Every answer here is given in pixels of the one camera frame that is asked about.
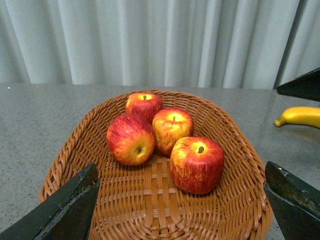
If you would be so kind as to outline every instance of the apple stem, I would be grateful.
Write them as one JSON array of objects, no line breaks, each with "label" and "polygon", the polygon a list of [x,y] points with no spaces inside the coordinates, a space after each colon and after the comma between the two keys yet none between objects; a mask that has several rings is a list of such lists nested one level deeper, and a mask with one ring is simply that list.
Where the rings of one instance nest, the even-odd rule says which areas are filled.
[{"label": "apple stem", "polygon": [[198,153],[200,154],[200,153],[202,153],[204,150],[205,150],[205,148],[204,148],[203,146],[201,146],[201,147],[199,147]]}]

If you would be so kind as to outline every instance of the oval basket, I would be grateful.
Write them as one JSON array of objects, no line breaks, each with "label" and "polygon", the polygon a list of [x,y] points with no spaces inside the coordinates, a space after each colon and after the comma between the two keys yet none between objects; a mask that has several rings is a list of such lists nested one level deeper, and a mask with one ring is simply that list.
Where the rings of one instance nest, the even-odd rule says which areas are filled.
[{"label": "oval basket", "polygon": [[90,240],[264,239],[273,218],[263,188],[265,166],[232,118],[191,94],[139,92],[160,96],[165,108],[187,110],[194,120],[194,135],[223,147],[225,168],[216,189],[205,195],[182,192],[171,180],[170,157],[158,152],[139,166],[124,166],[111,156],[108,125],[124,113],[130,92],[106,100],[82,119],[54,160],[40,202],[94,162],[101,183]]}]

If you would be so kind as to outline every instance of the granite countertop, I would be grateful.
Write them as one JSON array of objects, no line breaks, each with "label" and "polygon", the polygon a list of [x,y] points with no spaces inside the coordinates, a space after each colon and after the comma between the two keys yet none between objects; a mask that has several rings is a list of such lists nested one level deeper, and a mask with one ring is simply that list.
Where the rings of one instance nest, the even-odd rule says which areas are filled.
[{"label": "granite countertop", "polygon": [[[0,232],[39,204],[40,188],[62,145],[81,119],[107,99],[160,89],[197,95],[223,108],[263,163],[273,161],[320,190],[320,130],[274,126],[290,107],[317,101],[275,90],[105,85],[0,84]],[[284,240],[277,221],[266,240]]]}]

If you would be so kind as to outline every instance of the red apple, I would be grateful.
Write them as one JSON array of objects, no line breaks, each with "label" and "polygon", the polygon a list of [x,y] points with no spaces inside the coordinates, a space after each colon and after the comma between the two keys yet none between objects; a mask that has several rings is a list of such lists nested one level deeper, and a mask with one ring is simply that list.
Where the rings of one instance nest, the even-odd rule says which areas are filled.
[{"label": "red apple", "polygon": [[130,113],[121,114],[111,121],[106,141],[113,157],[124,165],[144,163],[156,146],[156,136],[150,123]]},{"label": "red apple", "polygon": [[152,121],[156,136],[156,148],[170,155],[177,140],[194,135],[194,120],[186,111],[178,107],[169,107],[158,111]]},{"label": "red apple", "polygon": [[206,137],[183,137],[170,156],[170,175],[177,187],[193,194],[207,194],[218,185],[225,166],[225,152]]},{"label": "red apple", "polygon": [[164,103],[159,96],[151,93],[133,93],[126,102],[125,112],[137,114],[152,124],[155,114],[163,108]]}]

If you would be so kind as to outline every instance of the white curtain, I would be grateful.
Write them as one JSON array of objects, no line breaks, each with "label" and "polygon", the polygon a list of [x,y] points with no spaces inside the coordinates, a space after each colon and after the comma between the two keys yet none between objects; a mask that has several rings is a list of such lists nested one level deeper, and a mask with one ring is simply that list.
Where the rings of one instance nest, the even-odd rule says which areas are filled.
[{"label": "white curtain", "polygon": [[272,89],[320,67],[319,0],[0,0],[0,83]]}]

